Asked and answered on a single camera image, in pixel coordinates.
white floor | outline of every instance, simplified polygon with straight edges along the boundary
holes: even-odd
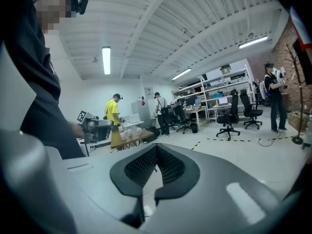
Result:
[[[270,147],[260,146],[258,143],[259,139],[261,139],[260,143],[262,145],[269,145],[272,141],[268,139],[276,138],[279,135],[271,132],[270,108],[262,109],[264,113],[257,119],[263,122],[259,130],[255,126],[250,126],[245,130],[242,122],[233,125],[234,129],[241,131],[240,136],[236,133],[231,135],[232,140],[239,140],[238,142],[220,141],[220,139],[227,140],[228,135],[222,134],[216,137],[215,135],[223,126],[214,122],[201,127],[197,134],[193,134],[190,129],[185,134],[182,134],[182,132],[177,133],[171,128],[170,137],[159,137],[154,142],[162,142],[189,149],[194,148],[194,152],[202,152],[226,159],[265,183],[282,199],[293,185],[300,169],[304,165],[306,153],[301,149],[301,146],[292,143],[291,138],[277,139]],[[279,137],[290,137],[297,134],[297,131],[289,126],[288,123],[286,123],[286,128],[288,131],[280,133]],[[96,149],[91,152],[91,155],[106,156],[110,152],[110,146],[107,146]],[[162,179],[158,170],[157,173],[153,172],[143,188],[144,206],[148,206],[152,211],[156,208],[154,193],[159,187],[162,187]]]

person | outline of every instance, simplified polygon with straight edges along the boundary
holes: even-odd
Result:
[[[114,122],[112,131],[118,131],[120,126],[120,118],[117,103],[121,100],[120,94],[114,94],[113,98],[108,101],[105,107],[107,119]]]
[[[283,97],[280,91],[280,87],[282,83],[277,82],[277,79],[273,72],[274,64],[267,62],[264,64],[265,66],[265,78],[264,84],[268,91],[268,96],[270,98],[271,104],[271,130],[274,133],[278,133],[277,130],[285,132],[287,129],[285,128],[287,112],[285,109]],[[277,128],[276,118],[277,112],[279,112],[279,127]]]
[[[166,122],[166,115],[163,114],[163,110],[161,110],[162,108],[165,108],[167,106],[166,100],[165,98],[160,96],[159,92],[155,93],[155,102],[156,102],[156,114],[157,114],[157,118],[158,118],[158,122],[160,125],[160,129],[161,129],[161,135],[162,136],[166,136],[169,137],[169,126],[168,123]]]
[[[55,147],[62,159],[85,157],[76,138],[84,134],[59,109],[59,78],[45,47],[43,33],[60,19],[74,16],[78,0],[27,0],[5,37],[7,50],[20,74],[37,94],[20,130]]]

white shelving unit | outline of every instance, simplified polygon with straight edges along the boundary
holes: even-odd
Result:
[[[247,77],[247,79],[244,79],[244,80],[240,80],[238,78],[238,81],[237,82],[233,82],[231,84],[226,84],[226,85],[221,85],[221,86],[216,86],[214,88],[206,88],[205,90],[205,87],[204,85],[207,84],[207,83],[211,83],[211,82],[214,82],[214,81],[221,81],[221,80],[224,80],[225,78],[228,78],[228,77],[233,77],[235,75],[240,75],[240,74],[243,74],[245,73],[245,76],[244,77]],[[249,97],[249,100],[250,102],[254,102],[255,101],[255,97],[254,97],[254,87],[253,87],[253,81],[250,79],[250,74],[249,74],[249,71],[247,68],[244,68],[244,69],[241,69],[241,70],[237,70],[235,72],[232,72],[232,73],[229,73],[229,74],[226,74],[226,75],[223,75],[221,77],[217,77],[217,78],[214,78],[214,79],[211,79],[211,80],[201,80],[199,83],[196,83],[196,84],[193,84],[189,87],[185,87],[185,88],[182,88],[182,89],[179,89],[179,90],[176,90],[176,91],[173,91],[172,92],[172,95],[173,95],[173,98],[176,99],[176,98],[187,98],[187,97],[191,97],[191,96],[194,96],[194,95],[203,95],[204,97],[201,98],[201,101],[202,102],[206,102],[206,104],[210,101],[215,101],[217,99],[220,99],[220,98],[231,98],[232,96],[231,95],[228,95],[228,96],[224,96],[224,97],[218,97],[218,98],[209,98],[207,99],[207,96],[206,96],[206,93],[208,92],[212,92],[212,91],[218,91],[218,90],[221,90],[221,89],[225,89],[225,88],[235,88],[235,87],[244,87],[247,89],[247,94],[248,94],[248,97]],[[193,94],[190,94],[190,95],[182,95],[182,96],[179,96],[179,94],[185,92],[185,91],[188,91],[192,88],[197,88],[197,87],[201,87],[201,91],[200,92],[196,92],[196,93],[193,93]],[[243,104],[239,104],[237,107],[244,107]],[[215,120],[215,117],[209,117],[209,111],[215,111],[216,109],[215,108],[208,108],[206,107],[206,110],[207,110],[207,115],[208,115],[208,119],[207,120]]]

sneaker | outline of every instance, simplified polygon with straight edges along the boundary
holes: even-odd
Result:
[[[280,132],[286,132],[287,131],[287,129],[284,127],[284,128],[278,128],[278,131],[280,131]]]

brick wall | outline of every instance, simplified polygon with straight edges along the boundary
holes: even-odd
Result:
[[[289,94],[289,102],[288,109],[291,111],[299,111],[300,109],[300,94],[299,87],[296,84],[297,78],[291,80],[294,68],[292,68],[292,63],[284,60],[291,59],[289,53],[284,51],[286,49],[286,43],[291,48],[293,43],[297,40],[296,32],[293,29],[292,23],[289,21],[283,31],[281,38],[278,40],[274,49],[270,52],[260,53],[248,58],[248,62],[250,68],[253,72],[254,79],[258,79],[259,82],[263,81],[265,70],[263,64],[265,62],[273,62],[275,67],[279,69],[284,66],[286,70],[286,78],[288,88],[284,90],[284,92]],[[300,74],[301,81],[304,81],[303,71],[301,69],[301,65],[298,65],[298,70]],[[312,108],[312,86],[307,86],[305,83],[302,84],[302,93],[303,93],[303,104],[307,105],[308,110]]]

